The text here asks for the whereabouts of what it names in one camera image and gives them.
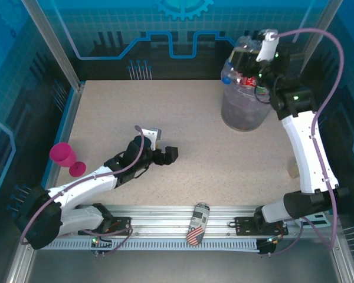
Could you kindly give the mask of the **clear plastic bin liner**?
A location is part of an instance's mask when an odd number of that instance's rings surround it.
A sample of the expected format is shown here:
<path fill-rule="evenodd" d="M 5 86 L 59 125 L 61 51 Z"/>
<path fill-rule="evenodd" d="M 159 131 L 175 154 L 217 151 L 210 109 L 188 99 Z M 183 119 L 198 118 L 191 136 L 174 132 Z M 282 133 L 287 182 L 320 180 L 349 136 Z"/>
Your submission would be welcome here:
<path fill-rule="evenodd" d="M 251 101 L 258 101 L 262 104 L 270 103 L 269 91 L 268 94 L 264 96 L 260 96 L 255 93 L 256 86 L 262 86 L 258 81 L 255 87 L 246 87 L 241 85 L 242 78 L 242 73 L 235 71 L 229 62 L 229 59 L 226 59 L 221 70 L 221 81 L 224 84 L 225 93 L 233 95 L 236 98 L 247 98 Z"/>

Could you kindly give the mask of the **grey round waste bin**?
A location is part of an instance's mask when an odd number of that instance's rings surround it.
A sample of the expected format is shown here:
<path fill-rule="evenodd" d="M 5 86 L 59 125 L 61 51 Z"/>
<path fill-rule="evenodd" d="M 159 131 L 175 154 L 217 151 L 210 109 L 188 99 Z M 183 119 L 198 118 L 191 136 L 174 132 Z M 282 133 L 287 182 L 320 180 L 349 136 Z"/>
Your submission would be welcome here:
<path fill-rule="evenodd" d="M 221 117 L 225 124 L 232 129 L 238 131 L 255 130 L 263 123 L 270 111 L 270 103 L 262 104 L 247 98 L 236 98 L 223 90 Z"/>

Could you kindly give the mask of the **flag print drink can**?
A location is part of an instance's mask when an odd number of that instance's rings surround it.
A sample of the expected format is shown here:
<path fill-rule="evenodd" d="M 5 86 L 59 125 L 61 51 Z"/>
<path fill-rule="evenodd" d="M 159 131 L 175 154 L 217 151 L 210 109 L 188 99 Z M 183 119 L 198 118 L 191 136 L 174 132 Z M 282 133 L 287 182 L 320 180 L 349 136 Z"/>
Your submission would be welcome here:
<path fill-rule="evenodd" d="M 201 244 L 205 234 L 209 213 L 210 208 L 206 203 L 201 202 L 194 207 L 188 233 L 186 235 L 186 241 L 191 246 L 198 246 Z"/>

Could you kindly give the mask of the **pink plastic goblet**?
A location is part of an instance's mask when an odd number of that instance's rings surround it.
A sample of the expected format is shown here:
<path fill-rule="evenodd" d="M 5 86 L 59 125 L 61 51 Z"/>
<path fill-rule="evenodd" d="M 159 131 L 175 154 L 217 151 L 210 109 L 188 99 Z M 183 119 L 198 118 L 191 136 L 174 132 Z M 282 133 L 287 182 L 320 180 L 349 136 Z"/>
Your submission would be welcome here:
<path fill-rule="evenodd" d="M 49 153 L 50 159 L 60 167 L 68 168 L 72 177 L 80 177 L 86 171 L 86 164 L 77 160 L 77 155 L 68 143 L 55 144 Z"/>

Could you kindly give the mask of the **light blue calculator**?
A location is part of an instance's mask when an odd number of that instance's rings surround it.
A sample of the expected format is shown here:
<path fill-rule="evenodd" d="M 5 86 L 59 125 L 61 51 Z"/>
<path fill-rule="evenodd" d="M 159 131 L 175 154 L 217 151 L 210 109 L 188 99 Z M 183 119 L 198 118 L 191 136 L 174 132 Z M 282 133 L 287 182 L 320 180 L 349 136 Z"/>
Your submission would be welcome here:
<path fill-rule="evenodd" d="M 326 228 L 326 227 L 330 227 L 331 223 L 330 221 L 327 219 L 326 215 L 323 212 L 320 213 L 315 213 L 312 215 L 307 215 L 306 218 L 316 227 L 316 228 Z M 302 222 L 300 221 L 296 221 L 296 223 L 299 226 L 304 226 L 304 227 L 308 227 L 308 228 L 312 228 L 312 226 L 308 223 L 307 220 L 304 220 Z"/>

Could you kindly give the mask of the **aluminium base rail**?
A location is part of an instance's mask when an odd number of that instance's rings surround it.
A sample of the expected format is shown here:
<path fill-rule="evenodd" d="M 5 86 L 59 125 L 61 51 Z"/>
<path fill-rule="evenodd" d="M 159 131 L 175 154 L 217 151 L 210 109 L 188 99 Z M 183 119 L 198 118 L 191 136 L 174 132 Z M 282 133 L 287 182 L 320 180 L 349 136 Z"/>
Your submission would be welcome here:
<path fill-rule="evenodd" d="M 131 218 L 133 238 L 184 239 L 193 214 L 193 206 L 107 205 L 113 216 Z M 211 206 L 204 239 L 236 238 L 228 224 L 236 217 L 251 217 L 255 206 Z"/>

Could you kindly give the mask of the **aluminium frame post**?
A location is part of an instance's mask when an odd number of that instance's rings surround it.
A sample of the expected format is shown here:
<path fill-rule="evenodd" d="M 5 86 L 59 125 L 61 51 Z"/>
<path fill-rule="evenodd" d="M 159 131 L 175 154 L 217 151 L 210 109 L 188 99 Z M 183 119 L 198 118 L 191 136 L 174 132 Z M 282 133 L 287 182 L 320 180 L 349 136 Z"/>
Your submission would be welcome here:
<path fill-rule="evenodd" d="M 45 13 L 41 9 L 37 0 L 21 0 L 31 19 L 36 25 L 38 31 L 42 35 L 45 43 L 50 49 L 52 55 L 56 59 L 59 67 L 65 75 L 67 81 L 70 83 L 72 89 L 76 92 L 80 91 L 81 83 L 71 65 L 67 54 L 64 52 L 54 30 L 52 29 Z"/>
<path fill-rule="evenodd" d="M 325 6 L 316 22 L 315 27 L 317 29 L 327 30 L 331 22 L 333 21 L 339 7 L 341 6 L 343 0 L 325 0 Z M 323 35 L 313 34 L 310 35 L 307 42 L 305 43 L 302 53 L 304 55 L 304 60 L 301 65 L 301 73 L 306 68 L 309 60 L 314 54 L 319 43 L 323 39 Z"/>

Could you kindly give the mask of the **aluminium table edge rail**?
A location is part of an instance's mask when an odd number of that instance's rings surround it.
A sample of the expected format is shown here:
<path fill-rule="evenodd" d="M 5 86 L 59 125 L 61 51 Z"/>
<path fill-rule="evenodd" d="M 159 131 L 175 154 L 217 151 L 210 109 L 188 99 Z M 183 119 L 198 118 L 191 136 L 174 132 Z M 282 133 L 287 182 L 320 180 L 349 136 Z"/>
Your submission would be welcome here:
<path fill-rule="evenodd" d="M 64 107 L 63 115 L 55 136 L 53 145 L 60 142 L 68 142 L 70 134 L 73 128 L 74 120 L 77 114 L 78 106 L 80 104 L 81 95 L 83 94 L 85 81 L 81 82 L 80 89 L 78 91 L 71 89 L 67 98 L 67 102 Z M 41 187 L 48 189 L 54 187 L 58 175 L 60 173 L 60 166 L 54 163 L 51 159 L 48 159 L 47 166 L 45 168 L 44 175 L 41 180 Z"/>

